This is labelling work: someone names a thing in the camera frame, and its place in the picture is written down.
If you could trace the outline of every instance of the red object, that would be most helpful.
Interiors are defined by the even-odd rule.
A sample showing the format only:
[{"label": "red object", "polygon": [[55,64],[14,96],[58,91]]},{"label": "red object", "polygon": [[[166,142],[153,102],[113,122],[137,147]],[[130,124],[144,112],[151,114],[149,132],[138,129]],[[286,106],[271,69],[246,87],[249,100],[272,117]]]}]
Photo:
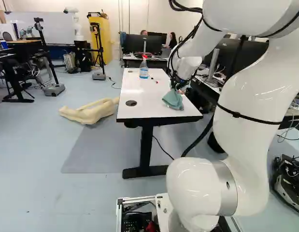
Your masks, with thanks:
[{"label": "red object", "polygon": [[146,227],[146,231],[147,232],[155,232],[156,229],[155,229],[155,224],[153,221],[151,221],[148,226]]}]

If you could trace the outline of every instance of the woman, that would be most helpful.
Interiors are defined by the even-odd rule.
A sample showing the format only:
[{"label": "woman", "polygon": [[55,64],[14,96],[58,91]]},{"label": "woman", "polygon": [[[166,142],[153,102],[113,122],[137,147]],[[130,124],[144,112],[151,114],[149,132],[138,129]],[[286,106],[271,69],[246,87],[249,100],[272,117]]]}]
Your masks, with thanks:
[{"label": "woman", "polygon": [[176,35],[174,32],[170,33],[170,44],[169,44],[169,48],[173,49],[176,45],[177,45],[177,40],[176,40]]}]

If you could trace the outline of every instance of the table foot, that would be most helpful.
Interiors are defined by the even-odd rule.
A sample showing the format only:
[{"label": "table foot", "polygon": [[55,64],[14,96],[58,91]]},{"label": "table foot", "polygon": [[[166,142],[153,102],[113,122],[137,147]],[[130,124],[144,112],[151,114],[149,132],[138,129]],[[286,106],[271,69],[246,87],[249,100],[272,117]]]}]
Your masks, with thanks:
[{"label": "table foot", "polygon": [[123,179],[138,178],[138,177],[147,177],[147,176],[156,176],[156,175],[165,175],[167,173],[168,165],[162,166],[149,166],[146,168],[128,168],[122,171]]},{"label": "table foot", "polygon": [[33,103],[33,99],[2,99],[2,102],[22,102],[22,103]]}]

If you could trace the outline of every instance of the person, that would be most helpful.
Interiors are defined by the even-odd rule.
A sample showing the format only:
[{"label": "person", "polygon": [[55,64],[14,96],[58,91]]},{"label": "person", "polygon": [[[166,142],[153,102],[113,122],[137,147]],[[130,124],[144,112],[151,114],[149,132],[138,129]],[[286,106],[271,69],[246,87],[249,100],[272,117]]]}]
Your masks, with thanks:
[{"label": "person", "polygon": [[140,35],[148,35],[148,32],[146,30],[141,30]]},{"label": "person", "polygon": [[173,49],[177,45],[176,35],[174,32],[170,33],[170,39],[169,48]]}]

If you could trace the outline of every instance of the yellow cabinet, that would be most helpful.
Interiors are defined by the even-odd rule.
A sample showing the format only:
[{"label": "yellow cabinet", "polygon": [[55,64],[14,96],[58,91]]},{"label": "yellow cabinet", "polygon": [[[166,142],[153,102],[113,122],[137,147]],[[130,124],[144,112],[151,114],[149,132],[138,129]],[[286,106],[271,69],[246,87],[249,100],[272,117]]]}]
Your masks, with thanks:
[{"label": "yellow cabinet", "polygon": [[[101,42],[103,47],[103,59],[105,64],[109,64],[112,59],[112,43],[111,43],[111,32],[109,20],[102,17],[90,16],[88,17],[89,23],[99,23],[100,33],[101,33]],[[95,33],[91,32],[91,48],[97,49],[97,41]],[[96,60],[97,52],[93,52],[94,60]]]}]

